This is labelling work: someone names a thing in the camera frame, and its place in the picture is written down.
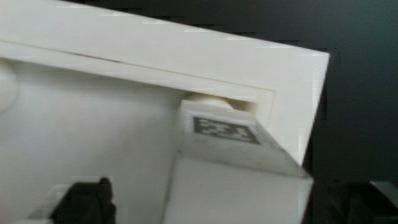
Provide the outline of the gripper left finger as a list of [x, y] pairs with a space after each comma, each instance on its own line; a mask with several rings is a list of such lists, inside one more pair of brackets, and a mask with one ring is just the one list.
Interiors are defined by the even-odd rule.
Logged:
[[29, 224], [116, 224], [112, 182], [77, 182], [52, 192], [52, 199], [27, 218]]

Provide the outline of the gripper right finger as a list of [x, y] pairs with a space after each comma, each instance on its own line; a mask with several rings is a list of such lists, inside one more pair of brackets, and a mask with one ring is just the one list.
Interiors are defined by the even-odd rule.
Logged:
[[398, 224], [398, 184], [334, 182], [329, 188], [327, 224]]

